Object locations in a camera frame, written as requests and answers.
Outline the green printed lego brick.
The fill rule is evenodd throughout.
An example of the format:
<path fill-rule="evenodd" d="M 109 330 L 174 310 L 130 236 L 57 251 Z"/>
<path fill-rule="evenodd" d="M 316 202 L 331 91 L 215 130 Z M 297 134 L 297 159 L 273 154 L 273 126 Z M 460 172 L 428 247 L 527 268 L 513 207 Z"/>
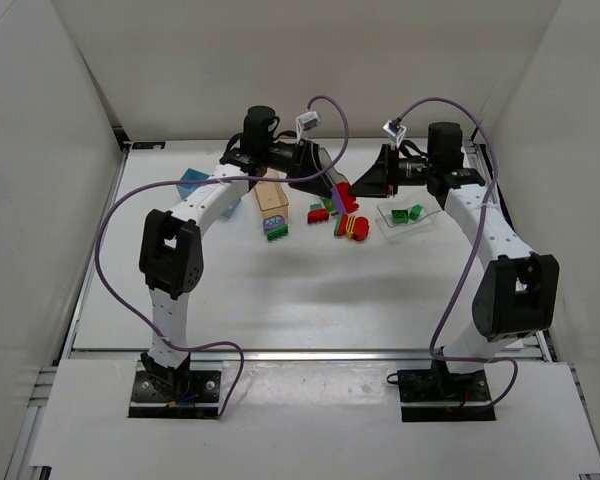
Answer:
<path fill-rule="evenodd" d="M 409 222 L 408 209 L 393 209 L 391 211 L 391 220 L 394 224 L 406 224 Z"/>

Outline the small green lego brick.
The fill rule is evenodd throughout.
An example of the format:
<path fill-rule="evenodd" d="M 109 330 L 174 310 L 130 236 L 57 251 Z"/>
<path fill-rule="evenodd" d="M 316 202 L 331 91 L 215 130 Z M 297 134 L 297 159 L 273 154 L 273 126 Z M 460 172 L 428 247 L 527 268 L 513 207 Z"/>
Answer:
<path fill-rule="evenodd" d="M 414 205 L 410 210 L 409 210 L 409 219 L 411 221 L 418 221 L 421 216 L 422 216 L 422 212 L 423 212 L 423 206 L 416 204 Z"/>

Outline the red arched lego brick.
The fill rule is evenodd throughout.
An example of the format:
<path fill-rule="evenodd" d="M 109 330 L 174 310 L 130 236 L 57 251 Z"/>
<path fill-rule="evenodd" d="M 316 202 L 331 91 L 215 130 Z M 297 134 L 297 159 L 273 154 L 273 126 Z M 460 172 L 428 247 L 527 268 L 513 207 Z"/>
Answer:
<path fill-rule="evenodd" d="M 331 218 L 331 214 L 324 208 L 310 210 L 307 214 L 307 223 L 315 224 L 326 222 Z"/>

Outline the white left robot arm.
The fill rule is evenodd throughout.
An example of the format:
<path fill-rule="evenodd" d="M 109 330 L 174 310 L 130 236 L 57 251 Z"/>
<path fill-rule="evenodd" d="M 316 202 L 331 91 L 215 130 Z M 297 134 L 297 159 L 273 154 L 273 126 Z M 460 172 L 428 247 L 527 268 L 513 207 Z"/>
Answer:
<path fill-rule="evenodd" d="M 171 399 L 186 395 L 190 388 L 187 305 L 203 273 L 202 239 L 209 227 L 270 170 L 292 179 L 293 188 L 321 197 L 330 196 L 345 179 L 318 144 L 277 140 L 278 124 L 272 108 L 249 108 L 241 133 L 229 141 L 208 183 L 174 208 L 152 210 L 145 219 L 139 267 L 157 330 L 141 362 L 153 386 Z"/>

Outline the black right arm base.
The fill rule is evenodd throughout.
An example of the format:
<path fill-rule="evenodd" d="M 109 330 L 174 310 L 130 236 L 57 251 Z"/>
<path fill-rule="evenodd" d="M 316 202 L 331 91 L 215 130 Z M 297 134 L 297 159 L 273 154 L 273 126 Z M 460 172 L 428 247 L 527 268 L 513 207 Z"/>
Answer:
<path fill-rule="evenodd" d="M 390 373 L 386 381 L 398 388 L 403 423 L 496 420 L 484 370 L 459 375 L 433 367 L 398 370 Z"/>

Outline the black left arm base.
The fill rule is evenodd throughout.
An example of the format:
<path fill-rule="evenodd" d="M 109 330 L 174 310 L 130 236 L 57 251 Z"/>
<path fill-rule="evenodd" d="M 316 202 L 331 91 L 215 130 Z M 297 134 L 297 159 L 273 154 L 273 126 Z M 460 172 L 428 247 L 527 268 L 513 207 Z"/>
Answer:
<path fill-rule="evenodd" d="M 222 371 L 203 366 L 184 371 L 175 385 L 144 368 L 135 372 L 127 416 L 133 419 L 216 419 L 220 410 Z"/>

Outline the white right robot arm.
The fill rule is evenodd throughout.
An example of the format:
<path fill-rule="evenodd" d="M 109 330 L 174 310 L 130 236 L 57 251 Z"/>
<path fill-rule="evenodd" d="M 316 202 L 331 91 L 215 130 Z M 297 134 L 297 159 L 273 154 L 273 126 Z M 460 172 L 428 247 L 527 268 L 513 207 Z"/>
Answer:
<path fill-rule="evenodd" d="M 547 330 L 554 317 L 560 267 L 538 254 L 490 203 L 494 185 L 464 164 L 463 133 L 457 123 L 430 125 L 427 153 L 403 157 L 384 144 L 349 189 L 355 197 L 388 198 L 401 186 L 424 186 L 471 243 L 471 258 L 483 277 L 471 305 L 472 322 L 450 343 L 432 349 L 435 365 L 452 376 L 483 368 L 511 343 Z"/>

